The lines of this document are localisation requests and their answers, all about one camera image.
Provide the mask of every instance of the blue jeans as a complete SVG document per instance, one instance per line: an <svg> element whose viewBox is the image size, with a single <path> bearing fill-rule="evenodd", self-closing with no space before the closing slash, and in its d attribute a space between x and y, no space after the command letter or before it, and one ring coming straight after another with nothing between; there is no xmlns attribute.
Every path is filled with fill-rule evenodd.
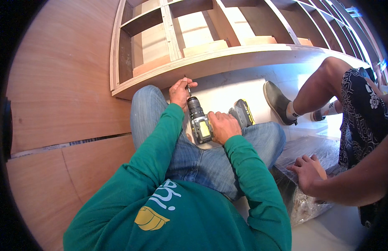
<svg viewBox="0 0 388 251"><path fill-rule="evenodd" d="M161 90L155 86L143 87L134 94L130 123L136 149L153 132L167 106ZM268 169L275 163L286 143L283 129L275 122L243 128L242 135L252 144ZM188 140L183 130L177 140L166 179L201 184L222 193L231 201L244 195L224 148L198 148Z"/></svg>

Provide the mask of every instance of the yellow logo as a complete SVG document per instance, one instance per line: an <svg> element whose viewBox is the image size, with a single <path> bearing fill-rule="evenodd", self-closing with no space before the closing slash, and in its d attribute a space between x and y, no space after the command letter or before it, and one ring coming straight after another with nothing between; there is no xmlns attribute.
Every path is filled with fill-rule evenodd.
<svg viewBox="0 0 388 251"><path fill-rule="evenodd" d="M157 230L168 221L170 221L168 218L161 216L148 206L140 208L137 217L134 220L134 222L144 231Z"/></svg>

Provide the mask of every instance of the plywood shelf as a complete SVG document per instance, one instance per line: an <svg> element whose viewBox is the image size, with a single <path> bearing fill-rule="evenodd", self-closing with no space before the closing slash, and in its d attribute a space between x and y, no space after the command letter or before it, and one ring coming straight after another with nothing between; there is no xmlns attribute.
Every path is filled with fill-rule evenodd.
<svg viewBox="0 0 388 251"><path fill-rule="evenodd" d="M112 95L130 100L147 84L165 88L184 75L328 55L368 67L347 24L327 0L121 0L112 36Z"/></svg>

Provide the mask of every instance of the green sleeve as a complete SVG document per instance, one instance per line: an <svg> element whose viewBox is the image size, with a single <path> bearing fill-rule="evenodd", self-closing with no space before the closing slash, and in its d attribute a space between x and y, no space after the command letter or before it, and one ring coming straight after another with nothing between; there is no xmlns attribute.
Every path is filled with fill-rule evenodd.
<svg viewBox="0 0 388 251"><path fill-rule="evenodd" d="M170 104L166 108L130 162L123 164L77 213L64 234L64 250L75 250L81 242L93 247L112 218L130 204L151 196L165 181L183 119L180 106Z"/></svg>
<svg viewBox="0 0 388 251"><path fill-rule="evenodd" d="M259 246L265 250L291 250L290 219L271 173L241 135L228 139L224 147L247 197L247 222Z"/></svg>

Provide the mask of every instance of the green sweatshirt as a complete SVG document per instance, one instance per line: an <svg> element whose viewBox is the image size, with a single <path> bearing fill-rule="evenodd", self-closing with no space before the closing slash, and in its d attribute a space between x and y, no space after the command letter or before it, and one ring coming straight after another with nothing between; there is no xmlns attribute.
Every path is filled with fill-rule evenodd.
<svg viewBox="0 0 388 251"><path fill-rule="evenodd" d="M181 132L170 104L129 163L83 205L64 250L290 250L291 226L276 183L252 145L237 135L224 148L250 206L248 225L222 194L165 180Z"/></svg>

